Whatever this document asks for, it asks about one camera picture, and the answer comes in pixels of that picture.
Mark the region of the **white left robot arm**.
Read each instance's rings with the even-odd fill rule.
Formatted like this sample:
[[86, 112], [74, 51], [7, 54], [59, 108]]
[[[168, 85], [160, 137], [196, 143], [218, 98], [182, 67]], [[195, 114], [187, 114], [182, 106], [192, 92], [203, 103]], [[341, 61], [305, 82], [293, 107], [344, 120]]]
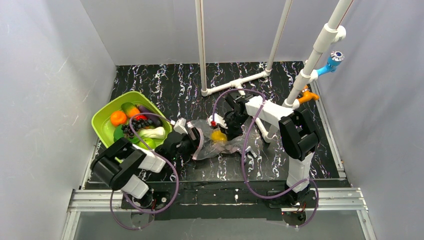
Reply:
[[153, 151], [138, 147], [122, 137], [102, 152], [91, 163], [90, 169], [113, 191], [121, 190], [142, 199], [149, 186], [136, 175], [138, 170], [160, 173], [165, 160], [194, 156], [203, 147], [204, 140], [203, 132], [194, 126], [187, 127], [186, 132], [170, 132], [163, 144]]

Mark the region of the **purple fake eggplant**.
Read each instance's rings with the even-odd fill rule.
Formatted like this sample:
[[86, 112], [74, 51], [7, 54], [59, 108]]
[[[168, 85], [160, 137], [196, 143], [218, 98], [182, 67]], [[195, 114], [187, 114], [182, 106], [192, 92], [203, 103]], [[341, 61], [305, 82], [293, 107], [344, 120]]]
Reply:
[[141, 104], [137, 104], [136, 107], [138, 108], [138, 110], [143, 113], [148, 120], [150, 120], [152, 122], [152, 125], [154, 127], [162, 127], [163, 126], [163, 122], [161, 120], [160, 117], [156, 116], [156, 115], [152, 115], [152, 111], [149, 110], [147, 107], [145, 107], [144, 105]]

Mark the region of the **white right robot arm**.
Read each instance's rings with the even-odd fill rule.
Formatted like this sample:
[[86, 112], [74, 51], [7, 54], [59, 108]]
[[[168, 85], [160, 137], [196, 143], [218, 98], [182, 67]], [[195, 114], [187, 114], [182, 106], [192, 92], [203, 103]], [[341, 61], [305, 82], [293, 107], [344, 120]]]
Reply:
[[225, 101], [232, 109], [224, 115], [224, 132], [229, 139], [242, 135], [242, 125], [249, 117], [259, 118], [280, 132], [282, 147], [289, 156], [284, 191], [275, 195], [259, 194], [250, 186], [243, 169], [247, 189], [264, 200], [283, 199], [293, 205], [303, 201], [310, 190], [311, 162], [320, 143], [320, 134], [309, 111], [287, 108], [255, 94], [241, 95], [232, 92], [225, 97]]

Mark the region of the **clear zip top bag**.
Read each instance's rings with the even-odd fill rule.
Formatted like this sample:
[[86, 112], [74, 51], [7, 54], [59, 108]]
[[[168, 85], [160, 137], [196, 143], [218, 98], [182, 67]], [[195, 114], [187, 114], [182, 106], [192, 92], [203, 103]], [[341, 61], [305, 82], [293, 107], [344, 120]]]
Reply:
[[228, 140], [219, 128], [210, 127], [204, 119], [192, 120], [190, 123], [202, 136], [199, 150], [192, 155], [193, 160], [214, 158], [219, 154], [233, 154], [242, 150], [244, 135]]

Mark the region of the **dark fake grape bunch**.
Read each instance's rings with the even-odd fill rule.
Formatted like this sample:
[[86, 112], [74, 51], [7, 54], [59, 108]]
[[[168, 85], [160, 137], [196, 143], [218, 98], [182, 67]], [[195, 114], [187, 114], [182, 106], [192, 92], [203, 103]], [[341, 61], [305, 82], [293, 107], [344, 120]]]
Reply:
[[135, 136], [134, 132], [150, 129], [153, 126], [153, 121], [151, 119], [138, 118], [131, 120], [128, 124], [123, 124], [120, 130], [125, 137], [133, 138]]

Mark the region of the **yellow fake fruit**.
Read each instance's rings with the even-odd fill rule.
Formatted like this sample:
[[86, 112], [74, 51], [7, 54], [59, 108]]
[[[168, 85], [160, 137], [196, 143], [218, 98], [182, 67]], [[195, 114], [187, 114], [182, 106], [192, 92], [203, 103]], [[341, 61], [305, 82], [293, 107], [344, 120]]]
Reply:
[[215, 129], [210, 134], [210, 139], [215, 143], [218, 143], [218, 142], [224, 143], [228, 141], [227, 136], [223, 132], [221, 132], [219, 129]]

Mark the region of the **green fake leafy vegetable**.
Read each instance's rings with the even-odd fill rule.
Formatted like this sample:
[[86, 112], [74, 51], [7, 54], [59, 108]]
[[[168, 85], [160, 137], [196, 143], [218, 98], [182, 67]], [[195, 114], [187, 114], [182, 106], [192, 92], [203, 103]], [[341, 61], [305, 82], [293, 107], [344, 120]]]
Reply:
[[[147, 143], [147, 139], [152, 140], [164, 140], [166, 137], [166, 131], [163, 127], [142, 128], [137, 131], [137, 134]], [[125, 138], [133, 144], [138, 144], [140, 140], [135, 136], [134, 131], [131, 130], [130, 126], [127, 124], [119, 125], [113, 132], [113, 141]]]

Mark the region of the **red fake apple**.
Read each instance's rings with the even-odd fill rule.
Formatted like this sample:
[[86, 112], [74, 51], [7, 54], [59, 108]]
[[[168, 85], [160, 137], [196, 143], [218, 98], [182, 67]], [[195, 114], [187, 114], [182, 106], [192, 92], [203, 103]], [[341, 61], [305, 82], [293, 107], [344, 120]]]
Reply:
[[134, 117], [134, 120], [135, 121], [146, 121], [146, 120], [148, 120], [148, 118], [144, 115], [137, 115], [137, 116]]

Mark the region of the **yellow green fake mango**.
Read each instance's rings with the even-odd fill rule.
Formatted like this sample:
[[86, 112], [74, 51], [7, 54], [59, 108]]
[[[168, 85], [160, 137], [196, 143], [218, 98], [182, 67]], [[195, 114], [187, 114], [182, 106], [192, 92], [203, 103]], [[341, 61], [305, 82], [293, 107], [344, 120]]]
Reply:
[[136, 105], [132, 102], [125, 102], [121, 105], [121, 110], [125, 113], [128, 119], [133, 116], [140, 114], [140, 110], [136, 107]]

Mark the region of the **orange fake fruit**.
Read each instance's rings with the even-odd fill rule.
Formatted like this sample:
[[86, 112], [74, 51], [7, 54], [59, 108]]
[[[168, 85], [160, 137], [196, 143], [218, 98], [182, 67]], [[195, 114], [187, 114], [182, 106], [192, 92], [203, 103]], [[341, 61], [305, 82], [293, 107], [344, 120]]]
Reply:
[[109, 121], [114, 127], [118, 127], [119, 125], [123, 125], [127, 122], [127, 115], [121, 111], [115, 111], [110, 115]]

